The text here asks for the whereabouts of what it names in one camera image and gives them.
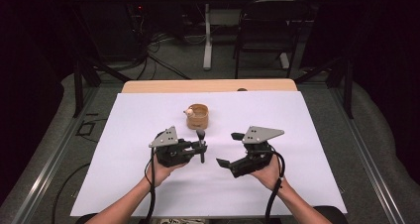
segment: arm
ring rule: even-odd
[[[279,163],[277,156],[272,156],[269,166],[251,173],[252,176],[256,177],[269,190],[274,189],[274,185],[278,180],[278,174]],[[290,186],[286,178],[283,179],[281,189],[278,190],[277,196],[284,202],[298,223],[331,223],[321,213],[303,200],[293,187]]]
[[[159,186],[161,183],[170,176],[170,173],[177,168],[181,168],[186,164],[178,165],[171,168],[166,168],[158,163],[155,156],[155,185]],[[147,177],[152,180],[152,168],[148,167]],[[127,223],[143,201],[148,195],[151,185],[144,176],[139,183],[136,184],[126,195],[121,197],[118,201],[114,202],[103,211],[92,217],[87,223]]]

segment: forearm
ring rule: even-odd
[[[127,223],[150,189],[150,184],[143,178],[126,195],[95,215],[87,223]]]
[[[331,223],[321,213],[309,205],[287,182],[285,179],[282,188],[278,191],[277,196],[281,198],[292,215],[300,224],[308,223]]]

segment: chair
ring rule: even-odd
[[[304,1],[255,0],[241,11],[234,58],[238,78],[240,52],[291,53],[290,76],[296,45],[302,26],[310,14]]]

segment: brown container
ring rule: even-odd
[[[184,111],[189,129],[206,129],[209,124],[209,109],[204,104],[192,104]]]

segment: chair backrest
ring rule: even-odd
[[[242,9],[240,25],[247,21],[304,21],[309,13],[309,5],[301,0],[255,0]]]

